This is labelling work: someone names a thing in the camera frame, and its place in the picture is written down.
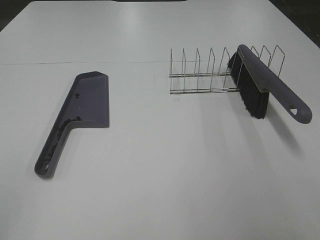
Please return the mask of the purple hand brush black bristles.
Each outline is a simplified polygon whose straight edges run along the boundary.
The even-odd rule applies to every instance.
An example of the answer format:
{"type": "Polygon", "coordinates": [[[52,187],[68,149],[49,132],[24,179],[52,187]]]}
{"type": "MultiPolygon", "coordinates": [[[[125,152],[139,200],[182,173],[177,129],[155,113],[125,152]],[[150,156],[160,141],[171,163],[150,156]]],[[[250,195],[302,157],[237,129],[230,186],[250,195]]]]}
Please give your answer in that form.
{"type": "Polygon", "coordinates": [[[245,109],[253,118],[265,118],[269,96],[273,95],[297,122],[311,122],[313,115],[309,106],[246,45],[237,47],[227,67],[234,84],[239,88],[245,109]]]}

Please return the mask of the pile of coffee beans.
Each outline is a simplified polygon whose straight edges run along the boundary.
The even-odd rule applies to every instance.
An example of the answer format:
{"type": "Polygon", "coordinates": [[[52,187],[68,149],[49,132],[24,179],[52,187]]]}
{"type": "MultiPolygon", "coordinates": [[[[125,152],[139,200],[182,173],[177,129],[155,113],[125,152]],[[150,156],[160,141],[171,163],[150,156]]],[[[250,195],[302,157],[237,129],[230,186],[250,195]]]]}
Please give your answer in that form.
{"type": "Polygon", "coordinates": [[[67,95],[36,163],[37,171],[42,175],[48,172],[51,163],[57,163],[59,161],[63,145],[68,135],[68,133],[66,133],[68,124],[82,119],[78,113],[79,109],[77,104],[79,103],[79,93],[70,93],[67,95]]]}

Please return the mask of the purple plastic dustpan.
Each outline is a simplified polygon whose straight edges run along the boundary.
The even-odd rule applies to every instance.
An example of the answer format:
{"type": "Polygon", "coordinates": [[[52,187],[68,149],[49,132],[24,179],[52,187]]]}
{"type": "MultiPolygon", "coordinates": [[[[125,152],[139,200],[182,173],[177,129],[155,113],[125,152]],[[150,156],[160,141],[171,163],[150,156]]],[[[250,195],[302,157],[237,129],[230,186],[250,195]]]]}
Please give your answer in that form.
{"type": "MultiPolygon", "coordinates": [[[[80,94],[79,103],[76,105],[78,106],[78,113],[80,114],[81,120],[71,122],[67,125],[66,133],[68,133],[68,135],[65,139],[63,149],[68,136],[73,129],[108,128],[110,126],[108,75],[98,71],[86,72],[77,75],[68,94],[75,93],[80,94]]],[[[58,162],[51,163],[47,173],[42,175],[37,170],[37,161],[34,166],[35,174],[42,179],[51,179],[55,174],[58,162]]]]}

